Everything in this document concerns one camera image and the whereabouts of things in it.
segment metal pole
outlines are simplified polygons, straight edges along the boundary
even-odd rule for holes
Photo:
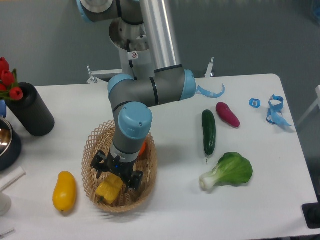
[[[140,5],[155,69],[180,65],[168,1],[140,0]]]

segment wicker basket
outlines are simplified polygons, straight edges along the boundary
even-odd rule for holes
[[[90,164],[98,150],[102,150],[106,155],[115,133],[115,122],[108,121],[96,128],[88,138],[84,148],[82,160],[83,186],[86,195],[98,208],[109,213],[123,213],[130,211],[142,204],[152,192],[156,178],[158,159],[155,141],[149,133],[146,137],[146,149],[136,161],[136,170],[143,172],[143,178],[138,191],[127,189],[123,184],[118,198],[111,204],[100,202],[100,198],[95,192],[99,184],[110,174],[104,172],[96,178],[97,171],[90,167]]]

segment black vase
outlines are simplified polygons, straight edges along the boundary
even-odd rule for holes
[[[18,101],[6,100],[7,107],[33,136],[44,136],[55,126],[55,119],[39,95],[37,89],[26,82],[19,83],[23,98]]]

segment sticker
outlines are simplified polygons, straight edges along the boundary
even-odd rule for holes
[[[128,52],[128,59],[129,60],[135,60],[135,59],[138,59],[138,57],[139,57],[139,55],[138,55],[137,51]]]
[[[251,98],[249,101],[249,105],[255,109],[258,109],[261,105],[261,102],[259,99]]]
[[[280,103],[274,105],[274,101],[279,101]],[[282,116],[281,109],[284,108],[284,98],[282,96],[272,95],[268,103],[270,107],[266,116],[266,121],[268,123],[279,126],[294,127],[294,125],[290,125]]]
[[[208,98],[217,99],[221,97],[226,91],[225,85],[222,84],[222,91],[220,93],[214,93],[208,90],[203,89],[202,87],[198,86],[196,88],[195,94],[197,95],[204,95]]]

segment blue object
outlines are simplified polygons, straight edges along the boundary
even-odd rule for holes
[[[184,75],[184,86],[180,101],[190,99],[196,94],[197,85],[194,74],[190,70],[184,70]]]
[[[279,104],[273,105],[271,103],[272,100],[279,101]],[[290,125],[282,116],[279,116],[279,114],[282,115],[281,109],[284,108],[284,98],[282,96],[276,96],[272,95],[269,99],[269,109],[266,116],[266,120],[270,124],[276,124],[279,126],[288,126],[288,127],[294,127],[294,125]]]
[[[196,88],[196,94],[204,95],[208,98],[217,99],[221,97],[226,91],[225,85],[222,84],[222,91],[220,93],[214,93],[208,90],[203,89],[202,87],[198,86]]]
[[[144,139],[152,123],[152,112],[141,102],[132,101],[124,105],[118,117],[121,132],[129,139]]]
[[[255,109],[258,109],[261,106],[261,102],[259,99],[251,98],[249,100],[249,105]]]
[[[135,79],[128,75],[128,74],[118,74],[115,75],[113,78],[110,79],[109,84],[108,84],[108,93],[110,96],[110,92],[112,91],[112,89],[120,82],[124,81],[124,80],[132,80],[134,81]]]
[[[86,22],[86,23],[93,23],[86,15],[84,9],[82,8],[81,2],[80,0],[76,0],[76,4],[78,5],[78,9],[79,12],[81,14],[82,19]]]
[[[5,100],[0,100],[0,116],[3,118],[7,117],[7,105]]]
[[[312,1],[311,10],[315,20],[320,24],[320,0]]]

